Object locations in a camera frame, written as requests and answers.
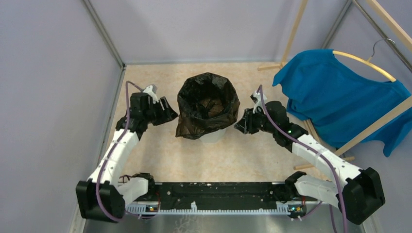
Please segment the white translucent trash bin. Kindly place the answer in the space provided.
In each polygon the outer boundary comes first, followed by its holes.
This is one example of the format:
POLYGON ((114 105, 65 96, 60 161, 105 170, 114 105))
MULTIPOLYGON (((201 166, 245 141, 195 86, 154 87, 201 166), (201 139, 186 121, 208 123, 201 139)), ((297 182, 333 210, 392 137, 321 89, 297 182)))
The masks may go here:
POLYGON ((226 129, 217 130, 212 133, 207 133, 199 138, 203 143, 216 143, 225 135, 226 129))

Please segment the black plastic trash bag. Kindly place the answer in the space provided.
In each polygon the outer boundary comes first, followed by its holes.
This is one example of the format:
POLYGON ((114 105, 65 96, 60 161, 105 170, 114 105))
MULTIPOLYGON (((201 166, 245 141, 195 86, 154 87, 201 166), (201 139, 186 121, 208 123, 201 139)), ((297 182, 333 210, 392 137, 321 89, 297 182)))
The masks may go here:
POLYGON ((240 100, 231 81, 206 72, 187 78, 177 94, 175 136, 195 140, 238 121, 240 100))

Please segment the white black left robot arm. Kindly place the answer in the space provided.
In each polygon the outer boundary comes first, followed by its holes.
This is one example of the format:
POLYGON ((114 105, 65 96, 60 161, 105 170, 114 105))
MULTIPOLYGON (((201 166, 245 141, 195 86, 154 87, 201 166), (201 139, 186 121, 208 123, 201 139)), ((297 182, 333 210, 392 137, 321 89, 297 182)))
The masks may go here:
POLYGON ((95 171, 76 185, 81 217, 104 222, 119 222, 128 204, 141 197, 154 198, 156 188, 149 178, 131 177, 123 185, 119 178, 134 147, 148 125, 173 121, 178 114, 165 97, 147 92, 133 93, 126 102, 125 116, 118 120, 113 139, 95 171))

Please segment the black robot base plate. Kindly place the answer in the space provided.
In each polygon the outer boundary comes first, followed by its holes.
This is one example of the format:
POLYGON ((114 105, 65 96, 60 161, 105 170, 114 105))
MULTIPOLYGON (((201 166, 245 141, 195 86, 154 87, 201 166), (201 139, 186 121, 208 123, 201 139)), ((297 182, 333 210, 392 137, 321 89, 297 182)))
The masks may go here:
POLYGON ((290 191, 283 182, 163 182, 149 187, 137 203, 159 204, 161 210, 274 210, 289 201, 310 200, 290 191))

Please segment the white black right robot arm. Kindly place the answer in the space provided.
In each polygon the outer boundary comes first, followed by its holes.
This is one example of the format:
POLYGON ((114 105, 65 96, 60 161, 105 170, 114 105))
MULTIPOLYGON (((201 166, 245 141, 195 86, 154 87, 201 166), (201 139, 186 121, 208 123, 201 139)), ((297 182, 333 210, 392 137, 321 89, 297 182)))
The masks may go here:
POLYGON ((338 208, 349 222, 357 225, 385 204, 376 170, 362 169, 335 155, 304 128, 290 122, 286 108, 279 101, 245 109, 234 127, 243 134, 270 133, 278 145, 305 159, 331 179, 325 181, 298 171, 286 180, 285 194, 289 199, 316 198, 338 208))

